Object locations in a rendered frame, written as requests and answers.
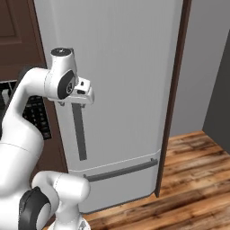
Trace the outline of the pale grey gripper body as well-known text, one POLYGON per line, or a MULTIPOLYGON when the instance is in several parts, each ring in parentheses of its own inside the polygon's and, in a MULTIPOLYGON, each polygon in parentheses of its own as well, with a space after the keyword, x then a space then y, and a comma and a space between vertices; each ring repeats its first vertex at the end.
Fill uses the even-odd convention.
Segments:
POLYGON ((77 90, 74 89, 70 95, 65 99, 53 99, 53 102, 71 102, 71 103, 80 103, 80 104, 93 104, 94 103, 94 92, 93 88, 90 87, 85 94, 78 94, 77 90))

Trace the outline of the grey fridge door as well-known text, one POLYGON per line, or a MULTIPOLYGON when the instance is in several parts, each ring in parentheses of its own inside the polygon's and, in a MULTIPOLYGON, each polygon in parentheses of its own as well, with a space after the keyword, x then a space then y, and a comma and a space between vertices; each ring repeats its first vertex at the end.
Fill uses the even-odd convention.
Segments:
POLYGON ((161 151, 183 0, 34 0, 46 54, 75 52, 95 99, 83 111, 86 160, 68 132, 71 172, 141 164, 161 151))

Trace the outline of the brown wooden fridge side panel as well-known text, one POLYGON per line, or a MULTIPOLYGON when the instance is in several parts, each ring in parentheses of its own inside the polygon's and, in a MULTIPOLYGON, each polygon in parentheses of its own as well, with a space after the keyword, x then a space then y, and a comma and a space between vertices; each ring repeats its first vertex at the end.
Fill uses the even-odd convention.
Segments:
POLYGON ((166 112, 166 118, 164 124, 164 135, 163 135, 161 155, 159 160, 159 170, 158 170, 156 186, 155 186, 155 196, 157 198, 160 196, 161 183, 163 179, 166 150, 167 150, 171 125, 172 125, 173 109, 175 104, 179 76, 181 72, 181 61, 182 61, 182 55, 184 51, 187 29, 188 29, 191 2, 192 0, 182 1, 180 28, 178 32, 177 46, 176 46, 176 52, 174 57, 174 63, 173 63, 172 81, 170 86, 170 93, 169 93, 167 112, 166 112))

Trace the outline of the grey fridge freezer drawer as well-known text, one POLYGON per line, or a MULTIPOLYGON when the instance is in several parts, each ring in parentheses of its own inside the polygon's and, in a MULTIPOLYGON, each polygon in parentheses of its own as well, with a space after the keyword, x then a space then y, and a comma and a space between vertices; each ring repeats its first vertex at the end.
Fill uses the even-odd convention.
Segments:
POLYGON ((70 170, 69 172, 71 174, 84 177, 85 174, 90 176, 99 173, 107 173, 146 163, 152 158, 158 160, 158 165, 142 171, 109 178, 107 180, 90 182, 90 194, 85 201, 79 204, 80 211, 84 214, 90 214, 151 195, 155 191, 160 151, 150 155, 118 161, 116 163, 100 165, 91 169, 84 169, 82 171, 70 170))

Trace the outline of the brown wooden cupboard run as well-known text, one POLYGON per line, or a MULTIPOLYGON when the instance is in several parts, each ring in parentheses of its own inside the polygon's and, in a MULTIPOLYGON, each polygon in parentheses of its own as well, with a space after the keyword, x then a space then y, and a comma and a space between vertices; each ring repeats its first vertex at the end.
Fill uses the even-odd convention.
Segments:
MULTIPOLYGON (((47 67, 34 1, 0 0, 0 83, 16 80, 25 66, 47 67)), ((31 180, 40 171, 67 172, 54 102, 43 101, 51 139, 44 141, 31 180)))

